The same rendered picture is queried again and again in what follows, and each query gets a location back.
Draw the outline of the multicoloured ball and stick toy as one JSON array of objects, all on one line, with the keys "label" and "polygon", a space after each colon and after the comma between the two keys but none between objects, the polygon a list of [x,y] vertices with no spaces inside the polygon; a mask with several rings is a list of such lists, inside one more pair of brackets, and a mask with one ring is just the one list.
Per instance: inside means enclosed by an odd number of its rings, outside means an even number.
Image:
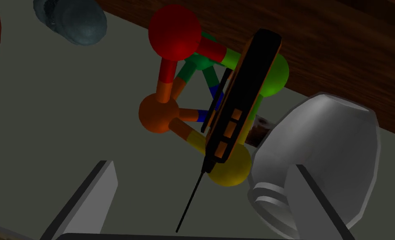
[{"label": "multicoloured ball and stick toy", "polygon": [[[225,70],[236,69],[244,49],[236,52],[203,32],[196,14],[179,4],[164,5],[152,15],[148,39],[161,62],[154,93],[140,103],[139,120],[147,131],[177,135],[200,152],[202,161],[186,168],[198,179],[210,129],[202,133],[201,127]],[[201,181],[208,176],[221,186],[244,182],[251,169],[245,138],[256,110],[264,97],[285,85],[287,77],[288,65],[278,52],[230,157],[205,173]]]}]

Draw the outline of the blue-grey lumpy object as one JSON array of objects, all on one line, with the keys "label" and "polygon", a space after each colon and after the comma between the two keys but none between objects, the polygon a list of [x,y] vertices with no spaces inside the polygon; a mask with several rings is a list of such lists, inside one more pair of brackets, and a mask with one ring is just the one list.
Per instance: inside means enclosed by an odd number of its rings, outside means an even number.
[{"label": "blue-grey lumpy object", "polygon": [[75,45],[98,43],[107,32],[107,18],[95,0],[33,0],[36,17]]}]

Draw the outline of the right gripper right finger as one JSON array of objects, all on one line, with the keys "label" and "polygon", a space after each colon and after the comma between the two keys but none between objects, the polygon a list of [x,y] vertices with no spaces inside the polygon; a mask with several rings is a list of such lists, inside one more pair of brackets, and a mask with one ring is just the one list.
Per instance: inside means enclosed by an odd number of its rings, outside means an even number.
[{"label": "right gripper right finger", "polygon": [[305,166],[289,167],[285,193],[300,238],[355,240]]}]

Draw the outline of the brown small block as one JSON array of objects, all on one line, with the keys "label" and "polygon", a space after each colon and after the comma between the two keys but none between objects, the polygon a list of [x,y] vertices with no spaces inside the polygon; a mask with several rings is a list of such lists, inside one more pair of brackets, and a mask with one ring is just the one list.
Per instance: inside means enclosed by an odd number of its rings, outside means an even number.
[{"label": "brown small block", "polygon": [[253,125],[250,128],[245,143],[257,148],[265,139],[266,135],[276,126],[267,119],[256,115]]}]

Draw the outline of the black and orange probe thermometer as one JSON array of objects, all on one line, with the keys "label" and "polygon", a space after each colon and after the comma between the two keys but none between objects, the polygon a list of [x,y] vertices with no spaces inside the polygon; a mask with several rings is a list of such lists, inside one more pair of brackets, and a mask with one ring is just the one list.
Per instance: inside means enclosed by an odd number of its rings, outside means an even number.
[{"label": "black and orange probe thermometer", "polygon": [[217,164],[225,163],[230,157],[281,44],[282,37],[278,33],[261,28],[248,41],[236,69],[225,70],[201,127],[202,133],[207,127],[210,128],[205,142],[205,156],[200,176],[178,223],[177,232],[203,175],[210,173]]}]

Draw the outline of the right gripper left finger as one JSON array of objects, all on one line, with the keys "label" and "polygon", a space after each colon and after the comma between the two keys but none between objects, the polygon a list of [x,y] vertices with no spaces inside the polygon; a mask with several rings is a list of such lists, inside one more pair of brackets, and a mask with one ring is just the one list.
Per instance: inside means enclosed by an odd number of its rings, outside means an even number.
[{"label": "right gripper left finger", "polygon": [[56,240],[65,233],[99,234],[118,187],[113,161],[97,163],[40,240]]}]

